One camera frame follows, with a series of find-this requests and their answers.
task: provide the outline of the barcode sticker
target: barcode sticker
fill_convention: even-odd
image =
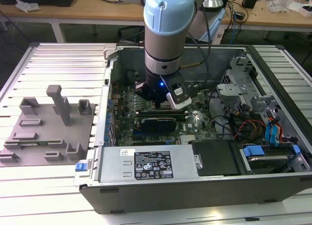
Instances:
[[[135,149],[121,149],[120,155],[121,156],[134,156],[135,155]]]

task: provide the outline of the workbench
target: workbench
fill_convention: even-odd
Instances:
[[[306,18],[295,11],[287,13],[270,13],[268,0],[259,0],[254,9],[248,9],[249,18],[241,28],[266,31],[309,32],[312,30],[312,18]],[[133,4],[111,4],[101,0],[74,0],[71,7],[40,5],[41,10],[25,13],[14,5],[0,5],[3,11],[14,22],[39,22],[51,24],[57,42],[66,42],[60,24],[97,24],[106,25],[144,25],[143,7]],[[236,4],[236,11],[241,10]],[[0,16],[0,23],[7,21]],[[214,44],[222,40],[223,31],[230,22],[225,15],[219,27]]]
[[[262,56],[267,57],[268,65],[285,88],[289,88],[291,83],[290,88],[296,89],[305,82],[304,70],[285,50],[278,54],[274,46],[257,47]],[[62,94],[70,103],[89,99],[96,105],[89,140],[92,150],[101,89],[107,73],[104,48],[105,44],[95,43],[41,43],[38,47],[29,47],[0,92],[0,150],[18,119],[21,112],[18,105],[24,96],[35,96],[40,104],[52,103],[52,99],[45,94],[49,84],[61,85]],[[279,66],[274,64],[276,60],[285,61],[282,67],[288,70],[281,72]],[[290,90],[289,93],[296,98],[296,91]],[[249,225],[297,225],[312,221],[311,189],[280,203],[99,215],[74,185],[74,177],[74,165],[0,168],[0,224],[89,224],[92,221],[101,225],[164,225],[242,224],[250,221]]]

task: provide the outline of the wooden table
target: wooden table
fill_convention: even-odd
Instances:
[[[312,31],[312,18],[306,18],[301,14],[289,10],[287,13],[270,13],[267,8],[267,0],[259,0],[254,9],[248,9],[249,18],[242,29],[267,30],[267,31]],[[112,24],[112,25],[144,25],[143,8],[133,4],[111,4],[101,0],[75,0],[71,7],[56,7],[41,5],[41,10],[24,13],[14,5],[0,5],[3,11],[12,21],[16,22],[44,22],[52,25],[57,42],[65,42],[61,23],[74,24]],[[236,11],[245,12],[234,5]],[[0,22],[7,21],[0,17]],[[217,36],[222,36],[227,28],[229,10],[219,27]]]
[[[144,25],[143,7],[134,4],[111,4],[101,0],[74,0],[70,7],[40,5],[41,10],[25,13],[15,5],[0,5],[15,22],[42,22],[52,25],[57,42],[66,42],[59,24]],[[7,21],[0,16],[0,22]]]

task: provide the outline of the blue latch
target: blue latch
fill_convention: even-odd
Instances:
[[[76,163],[75,171],[86,171],[88,168],[87,163]]]
[[[296,154],[299,154],[301,152],[298,145],[293,145],[292,148]]]
[[[261,146],[246,146],[243,149],[243,151],[246,157],[255,155],[265,155]]]

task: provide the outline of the gray plastic part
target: gray plastic part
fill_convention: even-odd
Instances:
[[[64,105],[65,105],[65,108],[68,109],[69,113],[70,113],[70,104],[68,102],[68,99],[67,97],[62,97],[63,98],[63,101],[64,101]],[[56,106],[53,107],[54,111],[55,111],[55,114],[59,115],[59,111],[58,109],[56,108]]]
[[[71,124],[71,118],[69,115],[70,110],[68,106],[68,101],[65,98],[67,102],[64,102],[64,99],[60,95],[61,91],[62,87],[60,85],[49,85],[46,93],[49,97],[53,99],[55,107],[59,115],[61,116],[64,125],[69,126]]]
[[[74,149],[70,143],[67,143],[65,153],[68,155],[70,160],[80,160],[84,155],[84,150],[82,149],[80,143],[77,144],[76,149]]]
[[[35,132],[13,133],[13,140],[36,140],[38,134]]]
[[[16,163],[18,158],[13,152],[0,153],[0,163]]]
[[[86,115],[91,114],[91,106],[90,102],[87,99],[81,99],[78,101],[78,110],[80,112],[80,115]]]
[[[36,115],[34,107],[39,107],[39,103],[34,97],[25,97],[21,101],[19,108],[23,112],[24,115]]]
[[[59,142],[49,142],[48,146],[50,146],[53,149],[56,148],[66,148],[67,143],[64,140],[59,140]]]
[[[26,126],[41,126],[42,125],[42,120],[41,119],[25,119],[21,120],[19,122],[19,125],[21,127],[26,127]]]
[[[21,150],[21,146],[18,143],[4,143],[3,146],[7,150]]]
[[[50,162],[50,161],[62,161],[64,159],[64,157],[60,151],[46,151],[44,158],[48,162]]]
[[[46,166],[46,165],[74,165],[77,160],[71,160],[66,151],[67,143],[70,143],[74,149],[78,143],[83,149],[78,156],[85,159],[91,133],[92,122],[94,118],[95,105],[91,105],[92,113],[90,115],[80,115],[76,104],[70,104],[70,116],[72,124],[65,126],[62,119],[55,114],[54,104],[40,104],[34,107],[37,115],[25,116],[23,113],[14,126],[12,133],[1,153],[6,154],[13,150],[19,156],[18,162],[0,163],[0,167],[20,167],[20,166]],[[41,126],[20,126],[21,120],[41,119]],[[13,140],[15,133],[37,133],[36,140]],[[46,151],[60,151],[63,161],[46,161],[44,158]]]

